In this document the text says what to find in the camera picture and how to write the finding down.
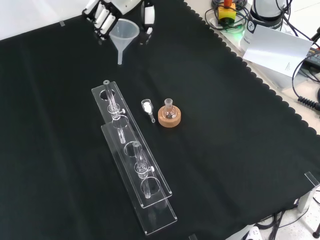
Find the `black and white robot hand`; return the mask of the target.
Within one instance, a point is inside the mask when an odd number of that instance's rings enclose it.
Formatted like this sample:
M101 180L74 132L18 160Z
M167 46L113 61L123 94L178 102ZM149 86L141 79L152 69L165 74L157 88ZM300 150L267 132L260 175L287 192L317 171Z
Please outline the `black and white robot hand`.
M126 14L140 8L141 27L139 41L148 44L156 19L155 5L151 0L90 0L82 15L91 23L98 38L105 40Z

